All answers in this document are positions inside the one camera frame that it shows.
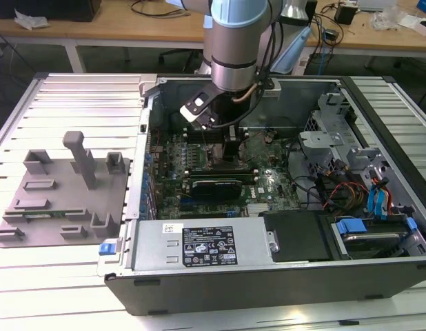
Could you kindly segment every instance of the warning label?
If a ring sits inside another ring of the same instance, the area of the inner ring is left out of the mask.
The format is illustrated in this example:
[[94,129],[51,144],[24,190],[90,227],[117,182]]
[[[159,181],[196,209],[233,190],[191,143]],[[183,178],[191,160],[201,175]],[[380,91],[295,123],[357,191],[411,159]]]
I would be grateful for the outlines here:
[[186,267],[238,264],[233,227],[184,228],[183,264]]

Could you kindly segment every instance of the blue tab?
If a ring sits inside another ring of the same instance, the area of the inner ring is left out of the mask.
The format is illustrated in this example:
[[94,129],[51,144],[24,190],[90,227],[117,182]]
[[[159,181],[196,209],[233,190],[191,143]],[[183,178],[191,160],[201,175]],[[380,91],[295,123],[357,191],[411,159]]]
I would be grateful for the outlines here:
[[412,217],[408,217],[406,219],[406,222],[407,222],[409,228],[411,229],[411,231],[415,231],[415,230],[418,229],[418,225]]
[[374,185],[371,187],[371,190],[369,190],[369,196],[367,198],[367,211],[372,212],[374,210],[374,197],[376,195],[375,188],[373,188]]
[[337,225],[338,233],[345,234],[348,231],[345,224],[342,221],[336,223],[336,225]]
[[100,254],[100,256],[115,255],[116,254],[115,249],[116,249],[115,243],[101,243],[98,254]]
[[376,216],[379,216],[381,219],[386,219],[386,216],[383,215],[383,213],[382,213],[382,205],[383,205],[384,200],[385,200],[385,193],[382,190],[378,191],[377,202],[376,202],[374,214]]
[[336,225],[340,234],[367,232],[362,219],[342,219]]

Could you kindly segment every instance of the black case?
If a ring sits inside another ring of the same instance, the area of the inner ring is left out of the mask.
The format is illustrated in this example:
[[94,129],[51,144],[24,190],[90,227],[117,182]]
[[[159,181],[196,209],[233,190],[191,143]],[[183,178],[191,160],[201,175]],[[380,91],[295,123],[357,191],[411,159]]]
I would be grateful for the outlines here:
[[15,8],[32,17],[91,22],[100,5],[101,0],[0,0],[0,19],[13,19]]

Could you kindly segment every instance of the wooden table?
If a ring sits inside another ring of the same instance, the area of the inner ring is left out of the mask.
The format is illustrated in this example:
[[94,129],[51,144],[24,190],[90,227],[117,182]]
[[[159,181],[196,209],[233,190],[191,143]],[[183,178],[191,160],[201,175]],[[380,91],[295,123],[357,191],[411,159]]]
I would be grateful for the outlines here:
[[[333,0],[318,0],[317,13],[324,5],[334,3]],[[399,8],[414,16],[426,17],[426,14],[416,8],[417,0],[400,0]],[[329,10],[324,15],[334,19],[336,10]],[[375,31],[369,21],[372,14],[359,12],[351,25],[342,25],[344,37],[340,45],[334,48],[334,54],[367,55],[371,57],[426,57],[426,37],[417,32],[400,27],[400,30]],[[340,32],[340,28],[329,19],[323,18],[323,27]],[[313,35],[308,39],[307,47],[295,67],[294,74],[303,74],[309,56],[317,44],[316,24],[312,24]]]
[[[131,0],[102,0],[92,22],[49,20],[49,28],[33,31],[11,19],[0,19],[0,33],[10,43],[64,46],[74,72],[85,72],[77,46],[203,48],[203,15],[192,12],[177,19],[153,19],[131,11],[131,3]],[[143,10],[155,14],[174,9],[159,0],[146,3]]]
[[[318,12],[334,0],[319,0]],[[130,9],[131,0],[103,0],[94,21],[89,23],[50,20],[50,27],[33,31],[18,26],[13,20],[0,20],[0,33],[13,43],[41,43],[62,45],[68,54],[74,72],[85,72],[77,46],[117,46],[152,48],[203,48],[203,15],[192,13],[178,19],[153,19],[143,17]],[[410,14],[420,14],[417,0],[400,0],[400,7]],[[163,0],[145,4],[150,13],[173,9]],[[335,10],[326,13],[334,17]],[[336,54],[355,54],[392,57],[426,57],[426,37],[402,27],[400,30],[374,31],[370,24],[371,14],[358,13],[350,26],[343,26],[345,36],[334,49]],[[336,26],[324,19],[326,28]],[[307,42],[299,64],[314,51],[317,38]],[[298,66],[295,74],[303,73]]]

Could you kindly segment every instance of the black cable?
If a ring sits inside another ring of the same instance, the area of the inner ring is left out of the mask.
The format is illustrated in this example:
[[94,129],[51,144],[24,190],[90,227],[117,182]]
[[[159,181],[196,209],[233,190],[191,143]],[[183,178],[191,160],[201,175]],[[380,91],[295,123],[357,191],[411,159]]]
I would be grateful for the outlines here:
[[312,59],[314,58],[314,56],[317,53],[318,47],[321,45],[321,39],[322,39],[322,31],[321,31],[321,21],[322,19],[320,17],[317,17],[316,15],[314,15],[314,19],[312,20],[312,23],[315,23],[317,25],[317,45],[313,51],[313,53],[311,53],[310,55],[310,60],[308,61],[308,64],[310,64],[312,62]]
[[133,11],[137,14],[146,16],[146,17],[152,17],[152,18],[155,18],[155,19],[173,19],[173,18],[178,18],[178,17],[184,16],[184,14],[187,14],[187,12],[182,10],[182,9],[176,9],[176,10],[172,10],[171,12],[164,12],[164,13],[161,13],[161,14],[150,14],[150,13],[146,13],[146,12],[142,11],[142,9],[141,10],[135,9],[135,5],[137,5],[138,3],[141,3],[141,4],[144,5],[143,0],[135,1],[130,6],[131,11]]
[[313,186],[312,188],[308,189],[308,192],[307,192],[307,205],[305,206],[305,209],[308,209],[308,207],[310,206],[311,190],[313,190],[313,189],[317,190],[317,187]]
[[[19,86],[19,87],[21,87],[21,88],[27,88],[28,86],[29,86],[29,83],[27,83],[26,81],[24,81],[23,79],[21,79],[20,77],[18,77],[18,76],[15,76],[15,75],[13,75],[13,74],[8,74],[8,73],[6,73],[6,72],[3,72],[3,71],[1,71],[1,68],[0,68],[0,74],[2,74],[3,76],[9,76],[9,77],[11,77],[12,78],[12,81],[13,81],[13,83],[15,83],[17,86]],[[21,86],[21,85],[19,85],[16,81],[14,81],[14,79],[15,80],[17,80],[17,81],[20,81],[23,85],[25,85],[25,86]]]
[[421,97],[421,99],[420,99],[420,101],[417,103],[417,105],[421,105],[421,103],[423,102],[423,100],[425,99],[425,97],[426,97],[426,92],[423,94],[423,96]]
[[256,100],[256,102],[254,103],[254,105],[247,110],[246,112],[244,112],[240,117],[238,117],[237,119],[229,122],[229,123],[224,123],[224,124],[219,124],[217,126],[210,126],[211,129],[223,129],[223,128],[228,128],[229,126],[233,126],[234,124],[239,123],[240,121],[242,121],[244,118],[246,118],[254,109],[256,109],[256,107],[259,105],[259,103],[262,100],[263,94],[265,92],[265,86],[263,86],[261,88],[261,91],[259,92],[259,96]]
[[14,52],[15,52],[15,54],[17,54],[19,57],[20,57],[20,59],[34,72],[34,73],[36,73],[37,71],[34,69],[34,67],[32,67],[26,60],[25,60],[25,58],[15,49],[15,47],[13,46],[13,45],[11,45],[6,39],[5,39],[5,37],[4,36],[2,36],[1,34],[0,34],[0,38],[3,40],[3,41],[5,41],[5,43],[9,46],[9,47],[11,47],[13,50],[14,50]]
[[321,13],[325,14],[326,12],[329,12],[331,9],[338,9],[339,6],[340,6],[340,2],[329,3],[322,7]]
[[324,40],[323,42],[325,42],[329,46],[337,46],[339,43],[341,43],[343,38],[345,37],[345,31],[343,30],[343,27],[338,22],[336,22],[334,19],[332,19],[329,16],[326,16],[324,14],[316,14],[316,15],[319,16],[319,17],[325,17],[326,19],[329,19],[332,23],[336,24],[342,32],[342,36],[341,36],[339,41],[336,41],[335,43],[328,43],[328,42],[326,42],[326,40]]
[[277,59],[279,57],[279,55],[281,54],[282,47],[283,47],[283,38],[285,38],[285,32],[283,31],[283,24],[280,21],[278,21],[278,23],[281,26],[281,45],[280,45],[280,47],[277,51],[276,56],[274,57],[275,59]]

